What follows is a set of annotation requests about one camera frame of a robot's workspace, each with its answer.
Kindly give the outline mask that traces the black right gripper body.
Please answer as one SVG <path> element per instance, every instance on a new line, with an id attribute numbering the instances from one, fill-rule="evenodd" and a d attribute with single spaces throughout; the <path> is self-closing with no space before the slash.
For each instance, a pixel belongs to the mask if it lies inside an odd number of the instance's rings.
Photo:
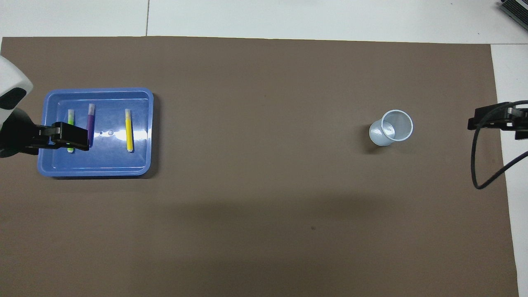
<path id="1" fill-rule="evenodd" d="M 516 106 L 507 108 L 507 130 L 526 133 L 528 131 L 528 109 Z"/>

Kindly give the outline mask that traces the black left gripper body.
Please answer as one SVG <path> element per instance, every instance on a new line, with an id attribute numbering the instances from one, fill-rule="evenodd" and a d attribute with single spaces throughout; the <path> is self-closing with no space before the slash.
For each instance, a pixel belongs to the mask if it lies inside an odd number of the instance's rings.
<path id="1" fill-rule="evenodd" d="M 8 158 L 18 153 L 37 156 L 38 148 L 33 147 L 34 137 L 39 128 L 23 110 L 13 109 L 2 124 L 0 132 L 0 157 Z"/>

